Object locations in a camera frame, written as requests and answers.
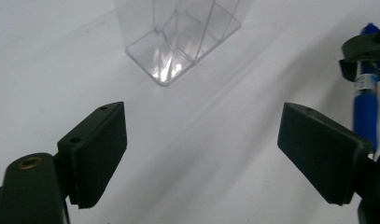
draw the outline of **blue pen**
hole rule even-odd
[[[361,31],[362,35],[377,33],[380,30],[369,23]],[[373,154],[378,147],[377,119],[378,99],[377,82],[379,66],[377,62],[358,62],[358,73],[355,79],[355,99],[353,107],[353,132],[373,143]]]

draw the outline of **transparent acrylic box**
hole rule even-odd
[[[254,0],[115,0],[126,53],[168,86],[237,31]]]

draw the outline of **white background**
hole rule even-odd
[[[327,204],[276,140],[284,102],[350,128],[338,61],[369,21],[380,27],[380,0],[256,0],[163,88],[124,54],[113,1],[0,0],[0,186],[11,162],[55,154],[95,108],[123,101],[127,151],[95,207],[69,205],[72,223],[357,223],[359,196]]]

